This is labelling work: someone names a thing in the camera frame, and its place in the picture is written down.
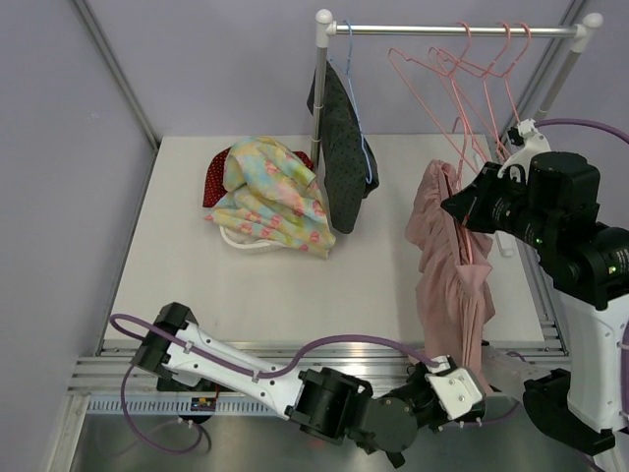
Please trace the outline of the pink pleated skirt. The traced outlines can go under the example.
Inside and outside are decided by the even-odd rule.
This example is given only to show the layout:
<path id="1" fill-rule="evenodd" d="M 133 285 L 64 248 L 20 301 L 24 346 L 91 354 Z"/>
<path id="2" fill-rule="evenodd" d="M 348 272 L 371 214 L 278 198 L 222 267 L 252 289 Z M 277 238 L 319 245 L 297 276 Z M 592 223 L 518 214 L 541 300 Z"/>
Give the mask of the pink pleated skirt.
<path id="1" fill-rule="evenodd" d="M 492 240 L 460 227 L 441 207 L 456 183 L 454 166 L 434 159 L 414 199 L 405 237 L 421 251 L 417 312 L 426 354 L 451 357 L 490 393 L 482 373 L 482 341 L 485 324 L 495 315 L 487 283 Z"/>

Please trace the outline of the dark grey dotted skirt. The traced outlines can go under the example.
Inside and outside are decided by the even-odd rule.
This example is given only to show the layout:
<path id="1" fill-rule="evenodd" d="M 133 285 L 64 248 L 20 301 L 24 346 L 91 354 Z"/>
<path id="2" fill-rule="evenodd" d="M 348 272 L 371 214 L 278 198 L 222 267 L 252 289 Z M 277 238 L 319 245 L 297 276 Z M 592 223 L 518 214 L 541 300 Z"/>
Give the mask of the dark grey dotted skirt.
<path id="1" fill-rule="evenodd" d="M 320 145 L 332 227 L 349 234 L 354 230 L 362 201 L 378 188 L 379 177 L 350 96 L 331 64 L 326 65 L 325 72 Z"/>

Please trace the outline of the pink hanger of red skirt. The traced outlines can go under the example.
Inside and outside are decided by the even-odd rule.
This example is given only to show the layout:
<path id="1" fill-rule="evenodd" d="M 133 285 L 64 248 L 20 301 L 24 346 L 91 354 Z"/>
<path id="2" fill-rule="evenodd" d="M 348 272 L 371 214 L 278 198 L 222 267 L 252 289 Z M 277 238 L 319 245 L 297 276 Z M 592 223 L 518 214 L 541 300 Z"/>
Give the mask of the pink hanger of red skirt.
<path id="1" fill-rule="evenodd" d="M 510 151 L 499 136 L 494 97 L 505 94 L 507 101 L 514 103 L 509 85 L 510 73 L 517 64 L 511 57 L 512 28 L 506 23 L 498 25 L 498 44 L 490 57 L 481 61 L 474 55 L 471 27 L 466 23 L 460 26 L 466 33 L 461 48 L 451 51 L 433 46 L 429 49 L 429 64 L 454 106 L 451 132 L 463 137 L 461 158 L 467 159 L 475 152 L 482 162 L 493 158 L 503 162 Z"/>

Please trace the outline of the yellow blue tie-dye skirt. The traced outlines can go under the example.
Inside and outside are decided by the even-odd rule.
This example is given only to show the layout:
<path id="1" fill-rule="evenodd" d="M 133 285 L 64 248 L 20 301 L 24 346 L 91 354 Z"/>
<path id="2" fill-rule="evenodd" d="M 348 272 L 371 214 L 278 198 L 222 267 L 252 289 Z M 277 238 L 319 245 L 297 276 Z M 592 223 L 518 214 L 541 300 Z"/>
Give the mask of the yellow blue tie-dye skirt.
<path id="1" fill-rule="evenodd" d="M 248 137 L 209 163 L 205 219 L 241 243 L 269 242 L 327 258 L 336 242 L 311 161 L 272 137 Z"/>

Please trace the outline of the red polka dot skirt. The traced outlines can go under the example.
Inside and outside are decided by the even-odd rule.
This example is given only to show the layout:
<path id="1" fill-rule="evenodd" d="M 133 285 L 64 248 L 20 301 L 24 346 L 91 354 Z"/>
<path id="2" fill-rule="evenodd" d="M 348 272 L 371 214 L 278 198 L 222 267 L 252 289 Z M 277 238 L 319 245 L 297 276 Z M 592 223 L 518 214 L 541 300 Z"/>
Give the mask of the red polka dot skirt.
<path id="1" fill-rule="evenodd" d="M 303 215 L 320 211 L 321 200 L 315 174 L 298 154 L 274 140 L 248 140 L 212 159 L 202 206 Z"/>

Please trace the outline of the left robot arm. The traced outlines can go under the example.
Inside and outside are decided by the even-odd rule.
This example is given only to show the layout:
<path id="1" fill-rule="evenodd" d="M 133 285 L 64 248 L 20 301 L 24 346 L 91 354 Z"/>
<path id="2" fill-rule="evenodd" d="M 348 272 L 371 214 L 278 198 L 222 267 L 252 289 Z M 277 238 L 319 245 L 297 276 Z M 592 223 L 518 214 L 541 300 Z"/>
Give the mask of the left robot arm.
<path id="1" fill-rule="evenodd" d="M 306 344 L 281 366 L 211 338 L 191 309 L 177 302 L 164 306 L 153 324 L 138 324 L 147 333 L 133 366 L 188 390 L 213 383 L 243 393 L 306 434 L 333 444 L 350 440 L 367 454 L 381 451 L 395 468 L 404 464 L 403 452 L 419 429 L 436 429 L 447 419 L 426 376 L 450 373 L 454 362 L 449 357 L 429 359 L 397 341 L 362 334 L 326 336 Z M 389 347 L 418 363 L 405 384 L 380 397 L 364 379 L 327 367 L 299 369 L 310 351 L 347 342 Z"/>

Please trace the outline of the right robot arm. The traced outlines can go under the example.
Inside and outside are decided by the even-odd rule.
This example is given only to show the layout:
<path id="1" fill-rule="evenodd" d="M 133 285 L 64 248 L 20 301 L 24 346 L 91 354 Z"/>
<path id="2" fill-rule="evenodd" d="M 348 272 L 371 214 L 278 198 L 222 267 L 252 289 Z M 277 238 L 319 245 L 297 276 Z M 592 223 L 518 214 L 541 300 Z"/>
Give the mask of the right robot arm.
<path id="1" fill-rule="evenodd" d="M 628 426 L 628 232 L 598 220 L 600 173 L 574 152 L 545 151 L 517 181 L 488 162 L 441 204 L 463 227 L 532 247 L 567 310 L 568 370 L 525 376 L 518 393 L 537 429 L 594 456 Z"/>

